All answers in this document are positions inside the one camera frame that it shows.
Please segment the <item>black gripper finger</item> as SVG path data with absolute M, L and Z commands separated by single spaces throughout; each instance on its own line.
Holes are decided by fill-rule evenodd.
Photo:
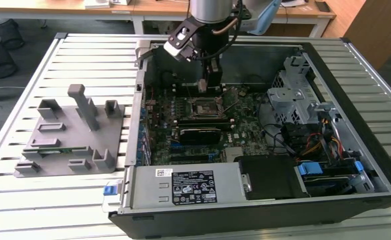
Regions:
M 203 61 L 203 79 L 207 87 L 211 86 L 211 63 L 210 59 Z
M 221 58 L 215 58 L 211 62 L 211 67 L 212 67 L 212 74 L 211 74 L 211 83 L 212 86 L 219 89 L 221 88 L 221 83 L 222 83 L 222 77 L 223 77 L 223 68 L 221 64 Z

